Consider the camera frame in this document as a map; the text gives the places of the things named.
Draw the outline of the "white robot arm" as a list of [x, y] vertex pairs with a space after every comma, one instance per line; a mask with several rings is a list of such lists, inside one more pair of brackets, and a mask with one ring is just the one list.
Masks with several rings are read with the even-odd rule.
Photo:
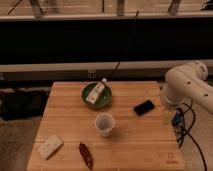
[[208, 69], [200, 61], [171, 68], [160, 93], [162, 104], [168, 109], [178, 108], [184, 98], [189, 98], [213, 114], [213, 87], [205, 82], [207, 76]]

